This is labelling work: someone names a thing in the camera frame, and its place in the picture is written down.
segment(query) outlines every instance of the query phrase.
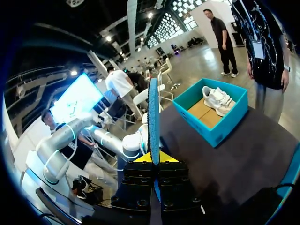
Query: teal shoe box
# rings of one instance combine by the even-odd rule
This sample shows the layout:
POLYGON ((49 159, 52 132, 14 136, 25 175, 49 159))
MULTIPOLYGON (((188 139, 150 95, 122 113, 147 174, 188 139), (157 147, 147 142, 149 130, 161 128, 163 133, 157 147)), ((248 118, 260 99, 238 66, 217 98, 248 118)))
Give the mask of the teal shoe box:
POLYGON ((244 88, 212 79, 202 78, 192 87, 173 100, 181 117, 189 123, 212 147, 216 147, 235 128, 248 111, 248 91, 244 88), (219 87, 236 102, 229 113, 222 117, 213 128, 193 116, 188 110, 203 98, 202 88, 208 86, 216 89, 219 87))

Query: desk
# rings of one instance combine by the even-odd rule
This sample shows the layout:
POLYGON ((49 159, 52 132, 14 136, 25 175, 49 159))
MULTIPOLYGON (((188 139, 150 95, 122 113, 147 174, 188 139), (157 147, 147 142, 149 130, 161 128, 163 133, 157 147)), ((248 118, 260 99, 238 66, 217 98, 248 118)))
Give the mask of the desk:
MULTIPOLYGON (((216 210, 221 211, 236 209, 263 187, 277 186, 299 142, 251 107, 215 149, 181 118, 173 105, 160 114, 160 135, 168 147, 166 153, 187 163, 197 192, 213 193, 216 210)), ((151 219, 159 221, 160 215, 153 212, 151 219)))

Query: name badge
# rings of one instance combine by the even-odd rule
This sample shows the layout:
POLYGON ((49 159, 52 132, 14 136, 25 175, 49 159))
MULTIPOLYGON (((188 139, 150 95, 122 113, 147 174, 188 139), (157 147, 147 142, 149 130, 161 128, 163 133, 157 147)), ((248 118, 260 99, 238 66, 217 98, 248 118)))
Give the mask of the name badge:
POLYGON ((252 41, 252 45, 254 49, 255 58, 264 60, 262 43, 260 41, 252 41))
POLYGON ((76 150, 76 149, 77 149, 76 145, 75 145, 73 142, 70 142, 70 143, 68 144, 68 146, 69 146, 71 149, 73 149, 73 150, 76 150))

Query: short black hair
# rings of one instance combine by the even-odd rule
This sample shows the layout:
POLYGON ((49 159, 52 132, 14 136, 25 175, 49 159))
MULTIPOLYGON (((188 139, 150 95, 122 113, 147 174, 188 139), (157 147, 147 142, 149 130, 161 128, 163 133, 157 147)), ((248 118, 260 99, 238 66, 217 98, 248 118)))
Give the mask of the short black hair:
POLYGON ((107 72, 109 73, 109 71, 112 71, 112 70, 114 70, 114 67, 108 67, 107 68, 107 72))
POLYGON ((44 119, 45 119, 47 113, 50 113, 52 115, 52 112, 50 111, 50 109, 44 109, 41 114, 41 119, 44 123, 45 123, 44 119))
POLYGON ((205 12, 205 11, 209 11, 213 14, 213 12, 209 8, 206 8, 205 10, 203 10, 203 12, 205 12))

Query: man in black shirt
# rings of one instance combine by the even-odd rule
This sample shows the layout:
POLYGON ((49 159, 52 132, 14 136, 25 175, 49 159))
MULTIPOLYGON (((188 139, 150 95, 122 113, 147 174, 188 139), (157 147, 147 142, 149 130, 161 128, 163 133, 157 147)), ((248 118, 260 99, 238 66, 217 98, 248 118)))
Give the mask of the man in black shirt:
MULTIPOLYGON (((65 125, 65 123, 56 123, 49 109, 43 110, 41 119, 47 126, 49 126, 52 134, 65 125)), ((116 190, 118 188, 117 181, 100 167, 104 167, 110 173, 115 173, 115 171, 110 169, 108 166, 105 166, 106 162, 85 144, 88 146, 95 145, 95 143, 91 143, 85 139, 82 134, 79 134, 77 139, 74 139, 68 146, 62 148, 60 152, 66 158, 70 158, 74 151, 76 151, 74 156, 70 159, 70 162, 88 174, 95 176, 97 180, 103 181, 105 184, 116 190)))
POLYGON ((135 89, 141 93, 143 90, 148 88, 148 84, 143 78, 143 76, 139 73, 127 73, 129 79, 135 85, 135 89))
POLYGON ((221 75, 226 76, 231 74, 229 69, 230 61, 233 67, 231 77, 234 78, 239 74, 239 72, 236 66, 235 56, 233 52, 233 44, 229 37, 226 26, 222 20, 214 16, 213 12, 210 9, 205 9, 204 13, 207 16, 207 18, 210 19, 212 29, 217 38, 217 45, 219 47, 219 51, 221 53, 221 60, 223 63, 223 72, 221 73, 221 75))
POLYGON ((232 14, 245 38, 247 72, 255 80, 255 108, 279 122, 290 71, 284 35, 259 0, 234 0, 232 14))

